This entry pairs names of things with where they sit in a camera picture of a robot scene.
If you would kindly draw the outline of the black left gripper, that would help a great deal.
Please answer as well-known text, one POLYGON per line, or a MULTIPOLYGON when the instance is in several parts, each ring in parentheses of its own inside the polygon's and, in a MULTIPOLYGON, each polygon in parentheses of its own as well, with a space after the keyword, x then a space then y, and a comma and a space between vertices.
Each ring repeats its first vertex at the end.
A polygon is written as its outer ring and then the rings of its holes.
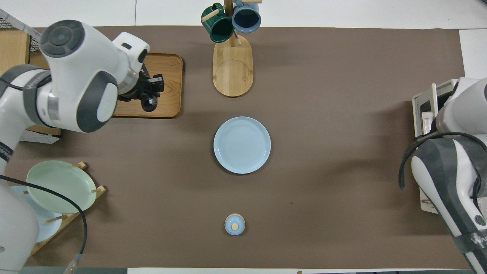
POLYGON ((151 79, 145 70, 129 70, 126 77, 118 85, 118 101, 140 100, 141 103, 150 101, 150 97, 164 92, 163 75, 155 75, 151 79))

